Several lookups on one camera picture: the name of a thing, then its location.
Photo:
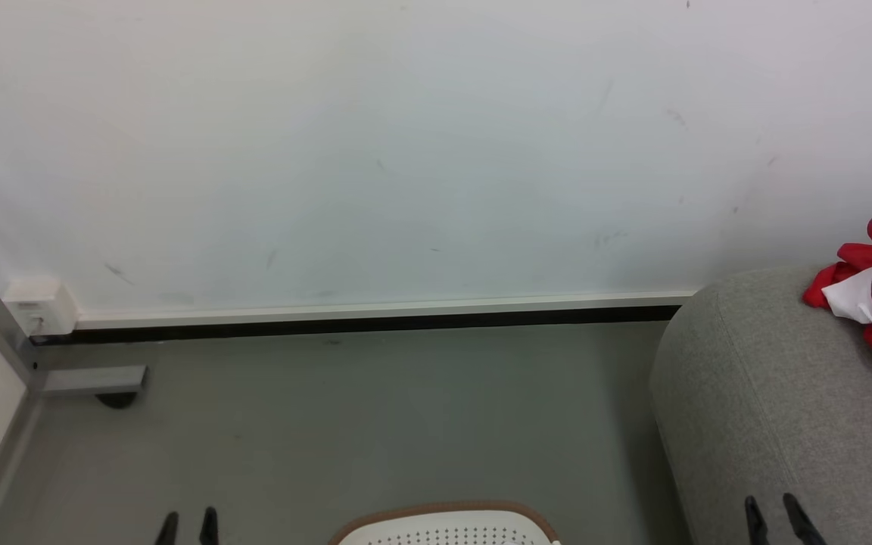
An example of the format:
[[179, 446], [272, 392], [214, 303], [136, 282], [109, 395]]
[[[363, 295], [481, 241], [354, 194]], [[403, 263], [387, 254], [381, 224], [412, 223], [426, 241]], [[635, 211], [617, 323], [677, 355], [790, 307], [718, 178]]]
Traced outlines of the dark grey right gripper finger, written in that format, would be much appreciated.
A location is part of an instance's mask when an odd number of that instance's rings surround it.
[[783, 494], [783, 503], [790, 527], [802, 545], [827, 545], [826, 539], [814, 526], [809, 514], [803, 509], [795, 494]]
[[753, 496], [748, 496], [744, 501], [744, 508], [749, 545], [771, 545], [768, 539], [768, 525], [758, 506], [758, 501]]

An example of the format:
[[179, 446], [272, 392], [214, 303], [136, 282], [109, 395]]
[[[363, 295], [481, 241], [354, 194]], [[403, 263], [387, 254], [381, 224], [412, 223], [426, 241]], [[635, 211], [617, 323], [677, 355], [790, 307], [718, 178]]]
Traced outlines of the white perforated laundry basket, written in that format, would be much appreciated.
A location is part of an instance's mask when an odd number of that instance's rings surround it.
[[328, 545], [561, 545], [540, 513], [509, 501], [430, 503], [343, 525]]

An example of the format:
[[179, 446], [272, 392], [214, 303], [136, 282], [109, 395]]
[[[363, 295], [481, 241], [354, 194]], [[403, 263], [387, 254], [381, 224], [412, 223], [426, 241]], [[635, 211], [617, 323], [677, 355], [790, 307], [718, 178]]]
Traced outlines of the grey fabric sofa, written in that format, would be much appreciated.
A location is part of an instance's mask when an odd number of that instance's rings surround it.
[[747, 497], [771, 545], [800, 545], [786, 493], [828, 545], [872, 545], [872, 348], [803, 303], [817, 272], [724, 277], [665, 328], [649, 389], [696, 545], [749, 545]]

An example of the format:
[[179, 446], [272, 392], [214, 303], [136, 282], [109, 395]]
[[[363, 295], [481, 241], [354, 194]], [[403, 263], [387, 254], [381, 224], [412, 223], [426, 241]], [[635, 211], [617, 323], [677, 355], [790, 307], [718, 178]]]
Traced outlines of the white and black baseboard strip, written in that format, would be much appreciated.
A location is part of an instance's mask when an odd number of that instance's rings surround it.
[[247, 308], [224, 313], [82, 315], [69, 334], [38, 334], [35, 346], [141, 344], [187, 339], [286, 337], [667, 321], [693, 291], [496, 297], [344, 306]]

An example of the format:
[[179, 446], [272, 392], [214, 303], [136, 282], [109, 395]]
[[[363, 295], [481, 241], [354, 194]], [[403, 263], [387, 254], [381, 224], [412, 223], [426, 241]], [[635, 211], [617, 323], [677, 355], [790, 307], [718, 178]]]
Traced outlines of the white plastic wall box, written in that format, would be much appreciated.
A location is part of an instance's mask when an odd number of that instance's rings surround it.
[[54, 277], [14, 280], [2, 300], [29, 338], [75, 331], [79, 308], [65, 285]]

